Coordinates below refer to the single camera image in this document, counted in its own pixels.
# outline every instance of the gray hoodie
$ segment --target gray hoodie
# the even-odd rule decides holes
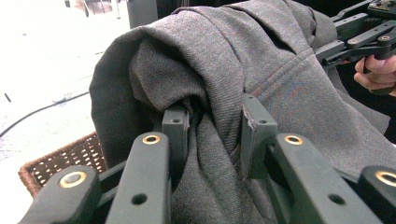
[[[172,197],[173,222],[276,222],[262,183],[239,175],[247,92],[282,133],[307,137],[333,167],[354,176],[371,164],[396,167],[395,148],[374,126],[383,120],[351,106],[357,103],[316,60],[314,49],[335,38],[327,17],[289,0],[181,8],[120,36],[97,64],[90,87],[108,164],[126,160],[134,138],[181,103],[191,112],[191,130]],[[329,74],[337,76],[335,69]]]

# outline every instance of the black cable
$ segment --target black cable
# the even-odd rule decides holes
[[[62,101],[60,101],[60,102],[56,102],[55,104],[47,105],[47,106],[41,107],[41,108],[39,108],[39,109],[37,109],[37,110],[35,110],[35,111],[33,111],[33,112],[27,114],[27,115],[24,116],[23,118],[18,119],[18,120],[15,121],[13,124],[11,124],[10,126],[8,126],[8,128],[6,128],[4,131],[2,131],[2,132],[0,133],[0,138],[3,137],[7,132],[9,132],[9,130],[11,130],[13,127],[15,127],[15,125],[19,124],[19,123],[20,123],[21,121],[23,121],[24,119],[29,118],[29,117],[32,116],[33,114],[35,114],[35,113],[37,113],[37,112],[40,112],[40,111],[42,111],[42,110],[48,109],[48,108],[50,108],[50,107],[53,107],[53,106],[55,106],[55,105],[59,105],[59,104],[62,104],[62,103],[66,103],[66,102],[72,101],[72,100],[77,99],[78,97],[84,96],[84,95],[86,95],[86,94],[88,94],[88,93],[89,93],[88,91],[87,91],[87,92],[84,92],[84,93],[82,93],[82,94],[80,94],[80,95],[77,95],[77,96],[74,96],[74,97],[72,97],[72,98],[70,98],[70,99],[62,100]]]
[[[6,96],[7,100],[11,103],[11,99],[9,99],[8,95],[6,93],[4,93],[4,95]]]

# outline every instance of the metal bar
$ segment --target metal bar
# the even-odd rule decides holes
[[[365,167],[357,192],[384,224],[396,222],[396,169]]]
[[[123,161],[99,174],[99,181],[103,192],[111,190],[119,184],[125,164],[126,161]]]
[[[396,26],[396,21],[386,21],[375,28],[357,35],[346,42],[349,49],[358,49],[363,45],[376,40],[380,35],[390,32]]]
[[[277,123],[256,97],[243,96],[241,137],[242,175],[263,179],[265,140],[277,134]]]
[[[188,111],[180,105],[172,105],[163,114],[162,131],[168,137],[170,155],[170,176],[172,186],[181,178],[188,154],[188,130],[190,116]]]
[[[93,168],[68,167],[49,179],[20,224],[89,223],[101,195]]]
[[[345,41],[353,36],[359,35],[364,32],[364,21],[367,19],[366,13],[340,20],[334,23],[337,30],[337,39]]]
[[[264,170],[264,173],[277,224],[288,224],[290,223],[291,208],[293,206],[293,195],[289,189],[274,181],[266,170]]]
[[[362,1],[352,7],[347,7],[345,9],[341,10],[336,16],[331,17],[331,20],[333,22],[337,22],[344,18],[348,18],[348,17],[351,17],[358,13],[365,12],[371,2],[373,2],[373,0],[365,0],[365,1]]]
[[[362,57],[368,55],[381,55],[387,54],[391,51],[391,46],[387,47],[364,47],[359,49],[347,49],[336,53],[330,57],[324,58],[322,60],[322,66],[324,68],[336,66],[343,61],[355,62]]]
[[[136,137],[107,224],[170,223],[169,154],[163,133]]]
[[[325,63],[323,59],[332,57],[333,55],[340,53],[344,49],[345,43],[341,40],[334,40],[325,46],[322,46],[315,50],[318,62],[321,64]]]
[[[276,158],[293,195],[288,223],[381,223],[308,139],[281,133],[275,142],[266,153]]]

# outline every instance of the finger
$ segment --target finger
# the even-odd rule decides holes
[[[366,75],[362,75],[361,73],[355,74],[353,77],[355,81],[361,84],[364,88],[368,90],[379,90],[384,89],[386,87],[392,87],[394,82],[387,82],[387,83],[377,83],[373,82],[372,80],[368,79]]]
[[[350,63],[350,61],[343,60],[340,64],[347,64],[347,63]]]
[[[393,87],[393,91],[389,95],[396,97],[396,85]]]
[[[364,61],[365,58],[362,58],[360,61],[358,61],[355,65],[355,70],[360,73],[363,74],[363,69],[364,69]]]
[[[388,74],[377,74],[377,73],[369,73],[364,75],[367,79],[376,83],[390,83],[396,82],[396,73],[388,73]]]
[[[392,57],[386,60],[377,60],[372,55],[367,58],[365,62],[365,66],[374,73],[378,73],[378,74],[393,73],[396,71],[396,56],[393,55]]]

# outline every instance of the hole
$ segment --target hole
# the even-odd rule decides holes
[[[156,144],[160,141],[160,137],[157,135],[149,135],[143,138],[143,143],[147,145]]]
[[[382,177],[384,177],[384,179],[388,180],[389,182],[393,182],[396,184],[396,176],[392,176],[392,175],[382,175]]]
[[[291,142],[298,142],[299,141],[298,138],[296,138],[296,137],[290,137],[289,140]]]
[[[132,204],[134,205],[140,205],[142,203],[145,203],[148,200],[148,196],[146,194],[136,194],[133,198],[132,198]]]
[[[396,174],[387,171],[378,171],[375,173],[375,176],[384,184],[396,188]]]
[[[341,196],[336,195],[336,194],[330,194],[330,195],[329,195],[329,199],[330,199],[332,202],[337,203],[337,204],[340,204],[340,205],[346,204],[346,201],[344,201],[344,199],[341,198]]]
[[[75,171],[62,177],[59,185],[64,189],[70,189],[84,182],[86,178],[87,174],[85,172]]]
[[[146,139],[148,142],[154,142],[157,138],[156,137],[149,137]]]
[[[296,145],[296,146],[301,145],[303,143],[303,139],[301,139],[297,136],[294,136],[294,135],[287,135],[285,137],[285,141],[288,142],[289,144]]]

